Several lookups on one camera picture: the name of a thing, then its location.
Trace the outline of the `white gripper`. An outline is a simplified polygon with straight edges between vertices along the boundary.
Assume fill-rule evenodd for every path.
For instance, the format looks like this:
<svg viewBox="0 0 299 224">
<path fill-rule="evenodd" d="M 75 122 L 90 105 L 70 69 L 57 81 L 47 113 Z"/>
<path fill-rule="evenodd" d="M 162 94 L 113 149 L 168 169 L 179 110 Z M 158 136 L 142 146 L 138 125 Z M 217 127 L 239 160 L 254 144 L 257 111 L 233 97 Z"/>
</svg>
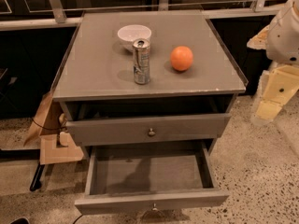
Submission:
<svg viewBox="0 0 299 224">
<path fill-rule="evenodd" d="M 275 68 L 269 75 L 266 90 L 266 98 L 270 101 L 261 101 L 255 115 L 260 119 L 273 120 L 298 90 L 298 67 L 282 65 Z"/>
</svg>

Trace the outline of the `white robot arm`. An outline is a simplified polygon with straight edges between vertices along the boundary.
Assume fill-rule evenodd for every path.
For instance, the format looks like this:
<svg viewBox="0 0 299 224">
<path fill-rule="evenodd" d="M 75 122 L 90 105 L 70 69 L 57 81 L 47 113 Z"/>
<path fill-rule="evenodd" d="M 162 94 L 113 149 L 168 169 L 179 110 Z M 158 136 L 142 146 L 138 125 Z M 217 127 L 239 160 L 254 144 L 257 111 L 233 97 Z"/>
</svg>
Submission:
<svg viewBox="0 0 299 224">
<path fill-rule="evenodd" d="M 255 116 L 273 120 L 299 89 L 299 0 L 288 0 L 271 22 L 248 43 L 265 49 L 276 66 L 269 72 Z"/>
</svg>

